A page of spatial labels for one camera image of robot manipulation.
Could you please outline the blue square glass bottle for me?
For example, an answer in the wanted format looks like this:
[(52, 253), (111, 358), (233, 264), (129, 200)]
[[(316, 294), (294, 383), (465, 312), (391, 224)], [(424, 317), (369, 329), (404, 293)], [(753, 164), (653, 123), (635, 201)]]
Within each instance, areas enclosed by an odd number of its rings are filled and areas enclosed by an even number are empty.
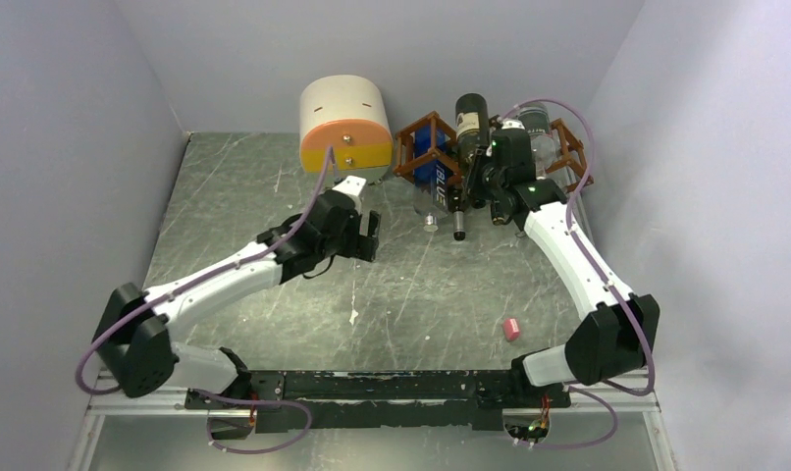
[(425, 232), (435, 232), (439, 222), (449, 214), (448, 174), (448, 168), (438, 159), (413, 170), (413, 208)]

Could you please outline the dark labelled wine bottle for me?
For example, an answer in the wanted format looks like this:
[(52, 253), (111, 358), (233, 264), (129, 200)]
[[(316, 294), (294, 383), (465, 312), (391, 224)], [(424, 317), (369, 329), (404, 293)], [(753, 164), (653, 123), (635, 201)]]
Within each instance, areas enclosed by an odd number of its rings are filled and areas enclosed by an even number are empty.
[(467, 201), (461, 187), (453, 185), (449, 188), (448, 210), (453, 217), (453, 239), (463, 241), (466, 239), (465, 210)]

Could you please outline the clear labelled liquor bottle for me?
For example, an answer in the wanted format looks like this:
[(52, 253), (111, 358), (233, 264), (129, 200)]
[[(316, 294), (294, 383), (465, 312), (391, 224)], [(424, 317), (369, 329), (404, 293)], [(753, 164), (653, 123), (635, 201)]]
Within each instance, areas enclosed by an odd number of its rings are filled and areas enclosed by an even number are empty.
[(506, 214), (496, 202), (493, 202), (490, 206), (490, 215), (494, 226), (504, 226), (507, 224)]

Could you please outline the clear dark-labelled round bottle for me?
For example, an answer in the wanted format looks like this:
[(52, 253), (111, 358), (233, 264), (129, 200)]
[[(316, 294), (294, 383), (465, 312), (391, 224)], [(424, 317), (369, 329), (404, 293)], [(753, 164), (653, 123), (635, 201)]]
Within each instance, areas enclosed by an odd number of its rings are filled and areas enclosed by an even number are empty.
[(551, 120), (546, 104), (534, 101), (520, 108), (514, 118), (527, 131), (534, 160), (540, 171), (545, 174), (548, 167), (557, 160), (557, 143), (551, 130)]

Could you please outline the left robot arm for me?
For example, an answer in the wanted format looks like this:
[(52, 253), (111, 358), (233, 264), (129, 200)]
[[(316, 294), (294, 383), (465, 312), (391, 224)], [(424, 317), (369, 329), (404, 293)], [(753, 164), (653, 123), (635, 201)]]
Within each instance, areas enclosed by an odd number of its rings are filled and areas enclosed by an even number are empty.
[(304, 212), (191, 276), (146, 290), (133, 283), (116, 288), (93, 337), (117, 383), (113, 390), (138, 398), (162, 386), (183, 387), (212, 393), (229, 408), (243, 405), (252, 396), (244, 362), (228, 348), (193, 347), (180, 335), (260, 290), (314, 278), (321, 262), (374, 261), (380, 225), (379, 212), (364, 215), (353, 197), (330, 189)]

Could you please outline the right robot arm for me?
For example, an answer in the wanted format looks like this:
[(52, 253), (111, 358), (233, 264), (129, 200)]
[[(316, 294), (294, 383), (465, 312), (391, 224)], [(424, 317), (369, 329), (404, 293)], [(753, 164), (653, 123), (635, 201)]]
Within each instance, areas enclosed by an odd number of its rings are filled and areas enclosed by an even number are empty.
[(514, 223), (556, 269), (578, 311), (580, 324), (565, 343), (515, 360), (520, 373), (509, 394), (531, 406), (547, 386), (591, 386), (636, 369), (653, 367), (659, 305), (637, 295), (589, 244), (573, 219), (569, 199), (552, 180), (536, 175), (524, 129), (480, 131), (464, 181), (467, 195), (490, 203), (501, 224)]

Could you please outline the dark green wine bottle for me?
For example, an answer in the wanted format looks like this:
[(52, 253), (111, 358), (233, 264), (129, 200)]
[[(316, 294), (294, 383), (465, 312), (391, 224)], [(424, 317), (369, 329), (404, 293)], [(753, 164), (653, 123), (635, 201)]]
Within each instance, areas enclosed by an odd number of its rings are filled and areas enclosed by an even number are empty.
[(487, 149), (490, 139), (486, 99), (479, 93), (466, 93), (456, 100), (454, 112), (459, 158), (472, 163)]

